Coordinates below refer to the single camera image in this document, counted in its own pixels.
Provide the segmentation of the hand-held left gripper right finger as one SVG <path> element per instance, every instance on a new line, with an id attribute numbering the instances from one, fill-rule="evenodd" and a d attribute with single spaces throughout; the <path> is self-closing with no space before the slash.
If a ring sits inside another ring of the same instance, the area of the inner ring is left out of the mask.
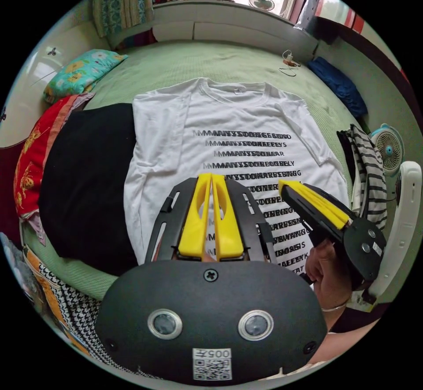
<path id="1" fill-rule="evenodd" d="M 238 230 L 237 219 L 229 191 L 222 175 L 212 174 L 212 195 L 215 226 L 215 249 L 217 261 L 238 259 L 244 247 Z"/>

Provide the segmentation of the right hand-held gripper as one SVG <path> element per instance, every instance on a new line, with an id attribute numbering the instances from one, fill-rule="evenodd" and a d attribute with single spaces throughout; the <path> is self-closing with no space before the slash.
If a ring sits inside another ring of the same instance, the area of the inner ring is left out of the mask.
<path id="1" fill-rule="evenodd" d="M 325 239 L 333 243 L 336 255 L 348 266 L 353 291 L 364 290 L 376 280 L 386 239 L 375 223 L 357 216 L 322 189 L 299 181 L 280 180 L 278 191 L 299 215 L 313 247 Z"/>

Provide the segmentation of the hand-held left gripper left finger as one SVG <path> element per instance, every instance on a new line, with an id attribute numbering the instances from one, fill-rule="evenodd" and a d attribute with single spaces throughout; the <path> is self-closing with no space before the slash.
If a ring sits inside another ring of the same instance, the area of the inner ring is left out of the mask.
<path id="1" fill-rule="evenodd" d="M 202 173 L 196 180 L 178 245 L 178 251 L 182 257 L 201 261 L 204 258 L 211 183 L 211 173 Z"/>

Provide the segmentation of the person's right hand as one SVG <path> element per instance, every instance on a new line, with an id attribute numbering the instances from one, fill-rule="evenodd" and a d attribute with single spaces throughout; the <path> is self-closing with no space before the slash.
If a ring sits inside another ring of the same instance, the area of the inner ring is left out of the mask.
<path id="1" fill-rule="evenodd" d="M 305 272 L 324 313 L 340 313 L 352 295 L 346 264 L 336 255 L 332 242 L 325 239 L 310 250 Z"/>

